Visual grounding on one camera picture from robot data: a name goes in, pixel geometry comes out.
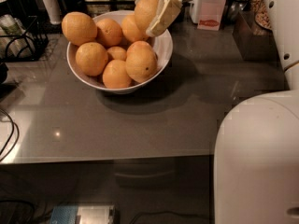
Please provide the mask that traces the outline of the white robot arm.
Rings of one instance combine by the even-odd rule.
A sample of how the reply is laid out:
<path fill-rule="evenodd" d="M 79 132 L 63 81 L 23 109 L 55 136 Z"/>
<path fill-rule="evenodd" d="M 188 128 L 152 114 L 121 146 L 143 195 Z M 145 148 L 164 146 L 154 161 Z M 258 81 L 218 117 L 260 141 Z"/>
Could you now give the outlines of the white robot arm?
<path fill-rule="evenodd" d="M 299 224 L 299 0 L 264 0 L 289 88 L 233 108 L 214 151 L 215 224 Z"/>

